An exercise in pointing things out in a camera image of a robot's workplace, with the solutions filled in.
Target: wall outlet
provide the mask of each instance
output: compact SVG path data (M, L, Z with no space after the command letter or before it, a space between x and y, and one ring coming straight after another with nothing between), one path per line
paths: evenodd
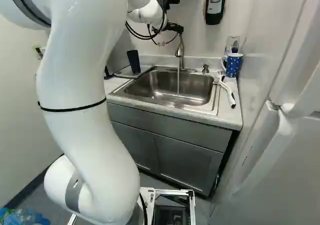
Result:
M35 45L32 47L32 50L34 51L36 59L41 60L44 58L45 51L46 51L45 47Z

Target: blue mug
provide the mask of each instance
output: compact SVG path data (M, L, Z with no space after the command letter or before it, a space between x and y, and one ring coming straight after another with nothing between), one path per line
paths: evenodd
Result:
M239 74L244 55L242 53L229 53L221 57L221 66L229 78L235 78Z

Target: refrigerator door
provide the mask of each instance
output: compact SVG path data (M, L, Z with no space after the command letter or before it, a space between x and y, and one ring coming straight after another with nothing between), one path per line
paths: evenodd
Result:
M320 112L302 118L278 113L277 131L262 154L255 147L248 153L242 167L250 172L215 206L211 225L319 224ZM255 140L259 146L265 141L263 136Z
M234 189L234 180L238 181L238 168L247 155L249 137L269 99L274 79L305 4L306 0L255 0L252 5L247 39L240 48L245 54L238 79L243 127L223 171L214 200L220 201L227 197Z
M234 193L248 177L273 136L279 130L280 118L278 113L277 110L272 109L270 101L265 102L244 147L237 153L238 163L234 167L233 176L229 181L232 184L230 193Z
M320 0L305 0L299 22L269 97L289 116L320 111Z

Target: gray floor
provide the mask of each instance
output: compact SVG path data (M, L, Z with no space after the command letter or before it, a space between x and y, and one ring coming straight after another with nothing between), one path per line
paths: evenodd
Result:
M160 180L154 179L143 173L140 174L141 186L156 189L175 189ZM71 213L65 211L60 206L53 203L47 197L44 185L41 184L30 196L28 196L20 205L19 208L34 209L43 214L43 217L51 221L51 225L67 225ZM209 200L199 197L195 199L195 218L196 225L207 225L208 214L210 209ZM78 219L76 225L91 225L91 223Z

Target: wire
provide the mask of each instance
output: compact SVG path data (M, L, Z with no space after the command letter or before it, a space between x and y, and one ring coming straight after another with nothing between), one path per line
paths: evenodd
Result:
M145 201L144 201L141 193L139 195L140 195L140 200L141 200L141 203L142 203L143 216L144 216L144 225L148 225L148 215L147 215L146 204L145 204Z
M152 36L152 35L151 35L151 32L150 32L150 24L147 24L146 27L148 28L149 35ZM176 37L178 36L178 34L179 34L179 33L177 32L177 33L175 34L175 36L174 36L170 41L167 41L167 42L165 42L164 44L169 44L169 43L171 43L173 40L176 39ZM153 38L152 38L151 40L152 40L152 42L153 42L155 45L158 45L158 43L156 43Z
M126 28L128 29L128 31L133 35L135 36L136 38L140 39L140 40L153 40L153 38L155 38L160 32L161 30L163 29L164 27L164 23L165 23L165 10L164 10L164 7L163 7L163 0L161 0L161 5L162 5L162 23L161 23L161 26L160 26L160 29L154 33L154 35L150 35L149 36L146 36L146 35L142 35L138 32L136 32L131 26L130 24L126 21L125 22L125 26Z

